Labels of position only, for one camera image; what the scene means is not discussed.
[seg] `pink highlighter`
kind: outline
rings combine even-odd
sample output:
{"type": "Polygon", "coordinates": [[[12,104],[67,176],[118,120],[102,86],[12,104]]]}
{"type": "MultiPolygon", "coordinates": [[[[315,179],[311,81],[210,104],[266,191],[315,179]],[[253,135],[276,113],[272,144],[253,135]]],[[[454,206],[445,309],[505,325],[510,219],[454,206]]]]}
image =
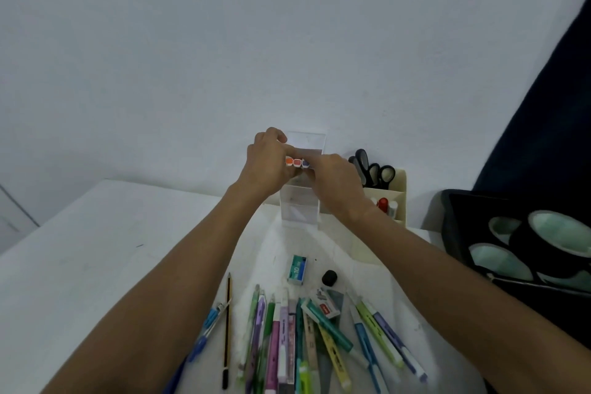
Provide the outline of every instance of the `pink highlighter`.
{"type": "Polygon", "coordinates": [[[277,393],[277,360],[279,356],[279,314],[281,304],[275,304],[273,313],[273,328],[271,330],[271,344],[269,348],[269,362],[267,363],[267,376],[265,378],[265,394],[277,393]]]}

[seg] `scissors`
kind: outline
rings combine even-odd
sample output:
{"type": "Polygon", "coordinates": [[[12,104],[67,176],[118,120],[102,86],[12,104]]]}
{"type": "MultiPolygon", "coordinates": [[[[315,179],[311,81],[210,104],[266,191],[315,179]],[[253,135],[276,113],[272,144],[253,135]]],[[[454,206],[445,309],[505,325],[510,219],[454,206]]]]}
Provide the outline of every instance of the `scissors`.
{"type": "Polygon", "coordinates": [[[391,165],[369,164],[368,154],[363,148],[357,150],[355,156],[349,158],[349,162],[357,169],[364,187],[388,190],[396,177],[396,170],[391,165]]]}

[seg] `clear plastic container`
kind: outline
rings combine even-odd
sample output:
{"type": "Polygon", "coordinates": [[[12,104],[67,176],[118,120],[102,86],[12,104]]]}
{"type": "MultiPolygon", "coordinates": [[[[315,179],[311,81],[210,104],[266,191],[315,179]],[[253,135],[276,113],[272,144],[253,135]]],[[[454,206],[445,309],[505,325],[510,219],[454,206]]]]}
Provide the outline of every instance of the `clear plastic container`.
{"type": "MultiPolygon", "coordinates": [[[[286,131],[287,143],[300,151],[321,155],[326,135],[286,131]]],[[[287,226],[318,225],[320,202],[314,195],[308,177],[304,174],[292,178],[279,191],[281,219],[287,226]]]]}

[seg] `black cap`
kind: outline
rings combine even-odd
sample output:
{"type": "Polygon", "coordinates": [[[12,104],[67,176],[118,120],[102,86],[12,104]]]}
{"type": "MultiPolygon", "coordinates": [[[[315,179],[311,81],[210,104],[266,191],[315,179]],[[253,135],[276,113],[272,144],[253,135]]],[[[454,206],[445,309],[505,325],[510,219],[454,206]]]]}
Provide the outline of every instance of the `black cap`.
{"type": "Polygon", "coordinates": [[[324,276],[322,276],[322,283],[326,286],[333,286],[336,282],[336,273],[329,269],[324,276]]]}

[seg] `pencil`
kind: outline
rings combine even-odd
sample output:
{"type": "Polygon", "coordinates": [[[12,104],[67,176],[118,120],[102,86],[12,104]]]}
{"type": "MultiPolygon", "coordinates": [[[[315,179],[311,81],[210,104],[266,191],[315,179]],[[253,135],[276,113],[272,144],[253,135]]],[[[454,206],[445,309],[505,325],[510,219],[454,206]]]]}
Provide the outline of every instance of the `pencil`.
{"type": "MultiPolygon", "coordinates": [[[[226,302],[232,299],[232,275],[227,274],[227,290],[226,290],[226,302]]],[[[227,389],[227,384],[230,380],[230,342],[232,339],[231,333],[232,323],[232,306],[228,304],[226,313],[226,341],[223,348],[223,373],[222,373],[222,389],[227,389]]]]}

